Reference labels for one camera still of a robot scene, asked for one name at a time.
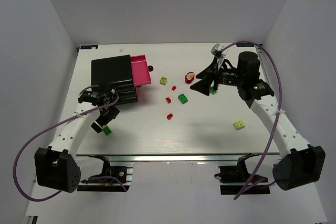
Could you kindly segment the green lego brick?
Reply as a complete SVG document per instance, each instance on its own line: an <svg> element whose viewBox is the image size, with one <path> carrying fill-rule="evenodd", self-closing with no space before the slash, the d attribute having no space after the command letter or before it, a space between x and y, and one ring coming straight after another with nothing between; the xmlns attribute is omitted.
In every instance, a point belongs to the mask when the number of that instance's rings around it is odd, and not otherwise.
<svg viewBox="0 0 336 224"><path fill-rule="evenodd" d="M107 125L104 125L104 126L102 127L102 132L103 132L106 136L108 136L109 134L112 133L112 131L110 130L110 128L109 128Z"/></svg>

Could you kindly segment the green small square lego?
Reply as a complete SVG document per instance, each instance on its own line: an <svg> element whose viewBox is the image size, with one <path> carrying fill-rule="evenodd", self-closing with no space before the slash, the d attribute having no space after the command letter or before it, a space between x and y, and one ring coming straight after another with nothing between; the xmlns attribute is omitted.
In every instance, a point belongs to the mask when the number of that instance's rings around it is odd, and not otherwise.
<svg viewBox="0 0 336 224"><path fill-rule="evenodd" d="M218 91L218 89L217 89L215 86L212 86L212 87L210 88L210 93L211 93L212 95L214 95L215 93L217 93L217 91Z"/></svg>

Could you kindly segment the red flower lego cylinder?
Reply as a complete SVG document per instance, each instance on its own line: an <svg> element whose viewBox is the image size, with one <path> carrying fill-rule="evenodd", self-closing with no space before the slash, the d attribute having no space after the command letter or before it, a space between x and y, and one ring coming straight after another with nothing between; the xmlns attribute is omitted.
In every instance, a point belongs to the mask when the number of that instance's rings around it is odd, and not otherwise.
<svg viewBox="0 0 336 224"><path fill-rule="evenodd" d="M193 82L193 80L195 79L195 73L190 71L185 75L184 81L187 84L190 84Z"/></svg>

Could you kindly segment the lime square lego brick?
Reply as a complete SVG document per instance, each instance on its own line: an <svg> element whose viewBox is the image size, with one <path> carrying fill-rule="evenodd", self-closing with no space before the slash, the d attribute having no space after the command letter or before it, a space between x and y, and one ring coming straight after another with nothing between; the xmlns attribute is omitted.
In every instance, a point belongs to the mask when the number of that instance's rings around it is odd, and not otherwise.
<svg viewBox="0 0 336 224"><path fill-rule="evenodd" d="M162 85L166 85L166 84L167 84L167 78L162 77L162 78L160 79L160 84L162 84Z"/></svg>

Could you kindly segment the pink top drawer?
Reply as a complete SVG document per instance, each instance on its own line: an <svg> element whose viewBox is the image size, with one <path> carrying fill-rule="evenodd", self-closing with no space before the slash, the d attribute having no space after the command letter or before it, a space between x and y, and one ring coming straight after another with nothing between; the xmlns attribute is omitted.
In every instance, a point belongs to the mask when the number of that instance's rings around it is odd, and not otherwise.
<svg viewBox="0 0 336 224"><path fill-rule="evenodd" d="M151 84L151 76L145 55L131 56L133 84L136 87Z"/></svg>

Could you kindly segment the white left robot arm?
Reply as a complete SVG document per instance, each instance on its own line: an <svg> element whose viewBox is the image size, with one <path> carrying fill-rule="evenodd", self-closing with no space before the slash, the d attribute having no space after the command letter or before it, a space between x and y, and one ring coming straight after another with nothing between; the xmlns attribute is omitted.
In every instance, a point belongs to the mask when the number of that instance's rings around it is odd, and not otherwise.
<svg viewBox="0 0 336 224"><path fill-rule="evenodd" d="M37 183L40 186L71 193L80 182L106 179L111 173L108 158L100 155L76 160L78 149L90 129L106 133L108 123L119 110L116 87L101 83L83 90L73 117L64 121L62 132L34 156Z"/></svg>

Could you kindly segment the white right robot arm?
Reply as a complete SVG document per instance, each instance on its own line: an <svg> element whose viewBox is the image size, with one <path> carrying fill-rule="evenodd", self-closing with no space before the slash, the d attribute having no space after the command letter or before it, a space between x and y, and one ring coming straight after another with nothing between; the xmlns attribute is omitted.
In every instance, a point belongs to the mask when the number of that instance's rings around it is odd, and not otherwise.
<svg viewBox="0 0 336 224"><path fill-rule="evenodd" d="M242 154L215 177L242 194L266 182L290 190L319 180L325 151L311 145L282 110L282 95L261 78L258 55L238 54L231 63L212 56L191 83L188 70L172 59L151 67L145 57L116 56L91 61L91 84L110 85L119 95L118 117L98 122L111 129L98 151L116 155ZM280 160L270 179L258 175L268 152Z"/></svg>

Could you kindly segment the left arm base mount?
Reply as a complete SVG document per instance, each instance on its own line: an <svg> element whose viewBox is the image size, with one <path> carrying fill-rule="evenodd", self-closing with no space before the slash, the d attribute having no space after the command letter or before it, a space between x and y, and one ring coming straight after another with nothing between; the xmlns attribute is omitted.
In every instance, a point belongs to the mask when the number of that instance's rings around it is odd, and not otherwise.
<svg viewBox="0 0 336 224"><path fill-rule="evenodd" d="M77 191L122 192L128 191L133 166L113 161L106 156L88 156L76 161L81 177Z"/></svg>

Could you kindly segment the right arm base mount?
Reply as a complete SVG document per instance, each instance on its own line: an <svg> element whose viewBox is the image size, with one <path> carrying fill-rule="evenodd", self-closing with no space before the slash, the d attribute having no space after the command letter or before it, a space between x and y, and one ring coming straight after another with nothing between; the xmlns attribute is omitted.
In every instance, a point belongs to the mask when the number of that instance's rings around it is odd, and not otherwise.
<svg viewBox="0 0 336 224"><path fill-rule="evenodd" d="M216 173L214 177L219 179L221 195L235 195L240 191L250 177L245 161L259 155L258 153L249 153L240 157L235 165L223 165L218 167L219 172ZM269 195L270 189L267 177L255 175L248 186L259 180L261 180L259 184L245 191L243 195Z"/></svg>

